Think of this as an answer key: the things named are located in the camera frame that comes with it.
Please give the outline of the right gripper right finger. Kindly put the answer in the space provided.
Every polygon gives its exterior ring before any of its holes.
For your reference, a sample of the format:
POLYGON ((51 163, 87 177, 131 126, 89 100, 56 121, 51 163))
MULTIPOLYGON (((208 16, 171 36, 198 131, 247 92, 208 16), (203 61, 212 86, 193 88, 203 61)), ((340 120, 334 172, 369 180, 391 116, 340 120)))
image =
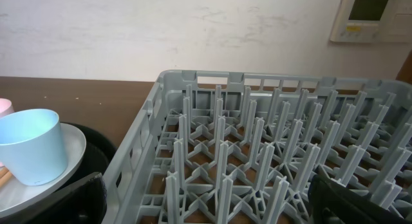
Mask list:
POLYGON ((337 182, 316 174, 308 190, 315 224, 411 224, 337 182))

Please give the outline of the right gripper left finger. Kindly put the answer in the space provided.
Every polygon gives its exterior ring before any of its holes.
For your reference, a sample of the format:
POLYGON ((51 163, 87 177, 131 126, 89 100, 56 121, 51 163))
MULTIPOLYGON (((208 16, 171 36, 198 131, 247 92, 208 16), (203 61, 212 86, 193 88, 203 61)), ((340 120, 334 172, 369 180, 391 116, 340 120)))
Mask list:
POLYGON ((101 223, 107 210, 102 174, 91 173, 29 207, 1 218, 1 224, 101 223))

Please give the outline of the pink cup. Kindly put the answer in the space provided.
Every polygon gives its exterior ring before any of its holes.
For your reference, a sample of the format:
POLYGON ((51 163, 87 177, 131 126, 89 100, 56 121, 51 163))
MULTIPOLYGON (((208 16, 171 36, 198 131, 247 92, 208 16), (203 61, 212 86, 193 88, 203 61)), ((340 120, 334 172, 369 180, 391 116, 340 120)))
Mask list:
POLYGON ((3 118, 14 112, 12 102, 6 98, 0 98, 0 117, 3 118))

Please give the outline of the blue cup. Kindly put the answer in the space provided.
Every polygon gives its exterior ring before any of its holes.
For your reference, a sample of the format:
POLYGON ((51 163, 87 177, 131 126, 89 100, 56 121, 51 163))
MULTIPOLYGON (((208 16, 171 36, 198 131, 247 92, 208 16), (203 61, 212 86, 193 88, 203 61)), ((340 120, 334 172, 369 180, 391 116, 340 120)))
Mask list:
POLYGON ((1 163, 23 184, 42 185, 68 166, 59 115, 27 109, 1 118, 1 163))

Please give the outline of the wooden chopstick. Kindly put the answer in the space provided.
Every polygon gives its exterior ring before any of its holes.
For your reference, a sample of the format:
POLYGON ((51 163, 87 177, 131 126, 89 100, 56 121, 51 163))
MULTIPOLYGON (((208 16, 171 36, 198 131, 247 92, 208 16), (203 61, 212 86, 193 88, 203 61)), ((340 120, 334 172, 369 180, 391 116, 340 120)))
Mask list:
POLYGON ((8 170, 6 167, 1 168, 1 170, 0 170, 0 178, 2 178, 3 176, 5 176, 8 172, 9 172, 9 170, 8 170))
POLYGON ((2 174, 0 179, 0 187, 3 187, 12 178, 12 176, 13 174, 10 171, 2 174))

